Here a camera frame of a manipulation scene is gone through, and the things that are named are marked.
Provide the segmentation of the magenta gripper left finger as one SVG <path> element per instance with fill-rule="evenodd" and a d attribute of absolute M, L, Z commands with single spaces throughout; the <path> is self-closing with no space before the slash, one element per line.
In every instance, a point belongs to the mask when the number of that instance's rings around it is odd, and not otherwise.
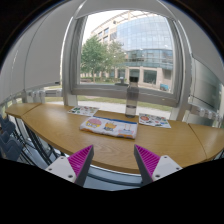
<path fill-rule="evenodd" d="M 92 145 L 85 147 L 69 157 L 60 156 L 46 171 L 68 180 L 76 185 L 83 186 L 94 155 Z"/>

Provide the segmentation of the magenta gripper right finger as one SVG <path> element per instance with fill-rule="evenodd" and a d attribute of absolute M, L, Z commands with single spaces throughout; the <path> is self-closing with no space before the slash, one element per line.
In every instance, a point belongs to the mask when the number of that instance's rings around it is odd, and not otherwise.
<path fill-rule="evenodd" d="M 182 169 L 168 155 L 158 156 L 139 145 L 134 145 L 134 156 L 144 185 L 148 185 Z"/>

